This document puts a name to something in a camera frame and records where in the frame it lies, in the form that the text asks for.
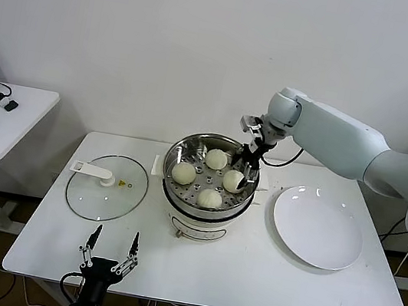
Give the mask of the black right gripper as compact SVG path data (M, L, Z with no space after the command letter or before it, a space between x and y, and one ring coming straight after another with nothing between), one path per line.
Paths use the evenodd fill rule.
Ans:
M231 165L235 165L242 159L242 164L245 166L243 177L240 179L237 189L244 188L248 184L253 184L257 180L258 170L262 156L265 154L267 147L264 143L253 141L244 143L243 149L237 149L231 157Z

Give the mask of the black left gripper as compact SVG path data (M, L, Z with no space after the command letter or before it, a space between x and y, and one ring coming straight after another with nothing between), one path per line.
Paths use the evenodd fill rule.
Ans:
M90 234L84 245L79 247L79 251L82 254L82 263L80 264L81 274L86 279L101 281L105 284L117 284L121 282L121 275L128 275L137 265L139 251L139 238L140 233L136 233L133 238L133 243L131 243L128 256L124 262L120 263L113 259L107 259L103 257L94 256L93 250L94 246L97 244L97 240L101 231L103 230L103 225L99 224L97 229Z

